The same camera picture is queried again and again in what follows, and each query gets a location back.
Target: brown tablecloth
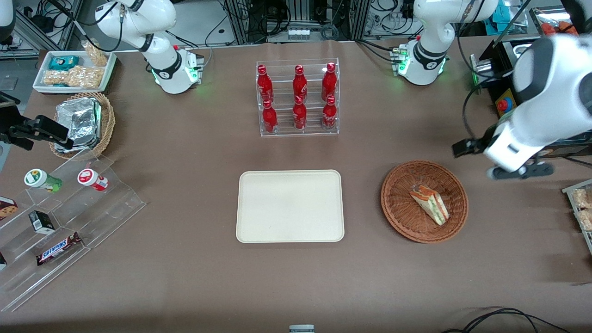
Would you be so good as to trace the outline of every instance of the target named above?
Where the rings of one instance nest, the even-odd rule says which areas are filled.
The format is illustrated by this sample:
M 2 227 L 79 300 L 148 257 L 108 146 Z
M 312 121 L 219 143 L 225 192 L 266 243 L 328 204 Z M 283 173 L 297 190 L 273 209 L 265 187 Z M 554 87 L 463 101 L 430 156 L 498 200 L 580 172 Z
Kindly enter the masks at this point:
M 464 39 L 467 54 L 490 40 Z M 590 178 L 590 169 L 556 160 L 550 177 L 491 181 L 486 157 L 454 159 L 471 77 L 456 46 L 450 56 L 435 83 L 417 87 L 355 43 L 215 49 L 201 86 L 168 95 L 141 54 L 118 54 L 108 96 L 117 125 L 105 155 L 148 205 L 16 312 L 0 313 L 0 325 L 15 325 L 0 331 L 286 332 L 311 323 L 318 333 L 440 332 L 484 307 L 514 306 L 589 332 L 591 257 L 561 189 Z M 341 65 L 341 133 L 262 139 L 255 62 L 324 57 Z M 26 115 L 51 115 L 65 99 L 34 92 Z M 469 102 L 477 133 L 496 121 L 491 108 L 486 94 Z M 409 241 L 382 214 L 385 175 L 411 159 L 438 162 L 465 186 L 469 218 L 447 242 Z M 22 191 L 27 170 L 62 162 L 46 143 L 12 148 L 1 194 Z M 342 241 L 237 241 L 240 175 L 283 169 L 341 173 Z M 489 327 L 532 330 L 512 316 Z

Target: candy bar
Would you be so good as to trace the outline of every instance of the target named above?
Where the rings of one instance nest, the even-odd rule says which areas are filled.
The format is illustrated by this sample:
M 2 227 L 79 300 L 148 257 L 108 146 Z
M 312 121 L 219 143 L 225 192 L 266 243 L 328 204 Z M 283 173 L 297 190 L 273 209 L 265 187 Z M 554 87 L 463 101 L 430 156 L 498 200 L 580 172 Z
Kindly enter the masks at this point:
M 72 245 L 76 243 L 80 243 L 82 240 L 78 237 L 78 233 L 75 232 L 73 235 L 70 235 L 68 238 L 64 239 L 63 241 L 59 242 L 58 244 L 54 245 L 49 250 L 43 252 L 43 254 L 37 256 L 37 266 L 41 266 L 46 262 L 50 261 L 51 259 L 57 257 L 62 252 L 69 249 Z

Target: round wicker basket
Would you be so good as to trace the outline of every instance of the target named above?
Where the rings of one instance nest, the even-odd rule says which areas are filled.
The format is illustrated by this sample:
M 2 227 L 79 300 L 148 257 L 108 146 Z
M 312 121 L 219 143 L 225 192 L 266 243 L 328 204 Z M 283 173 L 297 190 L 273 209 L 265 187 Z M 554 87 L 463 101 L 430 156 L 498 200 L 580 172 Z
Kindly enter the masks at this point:
M 439 226 L 413 200 L 413 185 L 437 191 L 450 218 Z M 461 182 L 448 169 L 430 161 L 410 161 L 391 170 L 382 183 L 382 210 L 390 224 L 403 236 L 420 243 L 438 243 L 455 236 L 468 215 L 468 199 Z
M 103 153 L 111 141 L 111 135 L 113 135 L 113 128 L 115 127 L 115 113 L 113 112 L 113 107 L 111 106 L 111 103 L 109 103 L 107 97 L 105 97 L 105 95 L 100 92 L 82 92 L 80 94 L 71 96 L 68 98 L 68 100 L 75 100 L 82 97 L 94 97 L 101 105 L 101 141 L 92 150 L 93 153 L 98 156 Z M 53 116 L 53 120 L 57 120 L 57 114 Z M 64 159 L 70 159 L 78 153 L 58 153 L 51 142 L 49 143 L 49 148 L 56 156 Z

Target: red bottle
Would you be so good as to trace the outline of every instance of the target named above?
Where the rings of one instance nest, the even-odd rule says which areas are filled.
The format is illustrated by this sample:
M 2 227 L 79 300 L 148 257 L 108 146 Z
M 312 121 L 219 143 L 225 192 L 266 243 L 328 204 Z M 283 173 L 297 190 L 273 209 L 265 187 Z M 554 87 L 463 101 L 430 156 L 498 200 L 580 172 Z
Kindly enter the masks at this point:
M 323 77 L 323 90 L 321 91 L 321 98 L 323 101 L 327 101 L 327 96 L 335 93 L 335 88 L 337 87 L 335 67 L 334 62 L 327 64 L 327 72 L 325 72 L 325 76 Z
M 257 86 L 259 88 L 259 94 L 261 95 L 262 100 L 270 100 L 272 103 L 274 102 L 274 88 L 271 84 L 271 78 L 267 74 L 267 68 L 265 65 L 259 65 L 257 67 Z
M 335 127 L 335 118 L 337 116 L 337 107 L 335 107 L 335 96 L 327 96 L 327 105 L 323 108 L 323 119 L 321 126 L 324 129 L 330 130 Z
M 303 130 L 306 127 L 306 106 L 304 106 L 302 96 L 294 96 L 292 112 L 294 113 L 294 127 L 297 130 Z
M 278 132 L 278 115 L 274 108 L 271 107 L 269 99 L 263 100 L 263 126 L 267 133 L 275 134 Z
M 304 77 L 304 67 L 302 65 L 296 65 L 294 72 L 296 73 L 294 81 L 292 81 L 294 96 L 301 96 L 303 101 L 306 102 L 307 81 L 306 77 Z

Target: clear acrylic display stand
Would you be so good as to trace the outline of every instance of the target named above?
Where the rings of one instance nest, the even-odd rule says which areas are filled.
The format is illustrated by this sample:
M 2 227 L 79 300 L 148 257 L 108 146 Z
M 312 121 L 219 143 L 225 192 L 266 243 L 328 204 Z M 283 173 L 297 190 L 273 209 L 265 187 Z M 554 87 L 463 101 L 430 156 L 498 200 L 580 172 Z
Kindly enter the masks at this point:
M 0 221 L 0 253 L 8 264 L 0 271 L 2 311 L 16 310 L 146 205 L 121 182 L 110 168 L 112 164 L 86 149 L 50 173 L 63 181 L 58 192 L 29 188 L 14 198 L 17 212 Z M 105 191 L 78 183 L 78 173 L 85 168 L 108 179 Z M 56 230 L 49 235 L 35 233 L 28 217 L 33 210 L 47 213 Z M 82 238 L 81 243 L 37 265 L 36 256 L 74 232 Z
M 335 117 L 335 126 L 330 130 L 321 127 L 323 118 L 323 107 L 325 102 L 321 99 L 321 88 L 323 76 L 327 71 L 327 63 L 334 62 L 336 65 L 335 74 L 337 75 L 337 88 L 335 89 L 335 106 L 337 115 Z M 327 59 L 307 59 L 307 60 L 276 60 L 276 61 L 258 61 L 257 66 L 265 65 L 267 74 L 271 78 L 274 87 L 273 108 L 278 115 L 278 132 L 268 133 L 263 125 L 263 100 L 259 94 L 257 86 L 257 67 L 255 67 L 255 91 L 257 94 L 257 104 L 259 112 L 259 131 L 262 137 L 272 136 L 298 136 L 298 135 L 336 135 L 339 134 L 340 121 L 340 79 L 339 79 L 339 58 Z M 307 79 L 307 100 L 305 102 L 307 109 L 306 127 L 304 130 L 298 130 L 294 127 L 294 116 L 292 108 L 294 106 L 294 89 L 292 80 L 294 80 L 294 67 L 303 65 L 304 76 Z

